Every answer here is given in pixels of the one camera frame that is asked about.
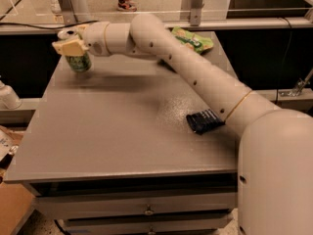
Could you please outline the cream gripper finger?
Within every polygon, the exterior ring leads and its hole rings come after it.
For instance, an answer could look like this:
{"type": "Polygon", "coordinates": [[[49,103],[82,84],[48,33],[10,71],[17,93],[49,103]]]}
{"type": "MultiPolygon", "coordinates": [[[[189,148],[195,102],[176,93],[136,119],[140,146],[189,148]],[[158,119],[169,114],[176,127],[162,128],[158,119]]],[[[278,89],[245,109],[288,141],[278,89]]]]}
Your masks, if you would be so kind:
{"type": "Polygon", "coordinates": [[[81,57],[88,50],[81,39],[60,40],[52,45],[56,52],[63,56],[81,57]]]}
{"type": "Polygon", "coordinates": [[[78,35],[79,37],[81,37],[84,33],[84,30],[89,26],[88,23],[83,23],[83,24],[79,24],[79,25],[76,25],[74,27],[74,32],[76,35],[78,35]]]}

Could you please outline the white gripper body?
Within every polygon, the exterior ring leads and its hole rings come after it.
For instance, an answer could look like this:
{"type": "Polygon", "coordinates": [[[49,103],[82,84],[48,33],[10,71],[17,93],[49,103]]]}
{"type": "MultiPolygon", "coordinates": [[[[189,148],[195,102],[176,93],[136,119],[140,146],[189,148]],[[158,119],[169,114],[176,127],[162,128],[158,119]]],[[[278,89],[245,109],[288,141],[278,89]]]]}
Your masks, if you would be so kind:
{"type": "Polygon", "coordinates": [[[106,29],[109,22],[90,23],[83,31],[82,37],[89,52],[94,56],[107,57],[110,51],[106,43],[106,29]]]}

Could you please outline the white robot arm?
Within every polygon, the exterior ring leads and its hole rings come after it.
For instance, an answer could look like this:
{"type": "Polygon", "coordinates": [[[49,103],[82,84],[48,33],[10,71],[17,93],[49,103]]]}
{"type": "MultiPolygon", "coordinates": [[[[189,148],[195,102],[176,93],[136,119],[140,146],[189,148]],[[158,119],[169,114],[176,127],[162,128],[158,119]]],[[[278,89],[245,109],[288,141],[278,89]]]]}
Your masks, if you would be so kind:
{"type": "Polygon", "coordinates": [[[166,61],[239,136],[240,235],[312,235],[313,118],[282,109],[181,44],[151,14],[131,23],[63,30],[63,56],[154,55],[166,61]]]}

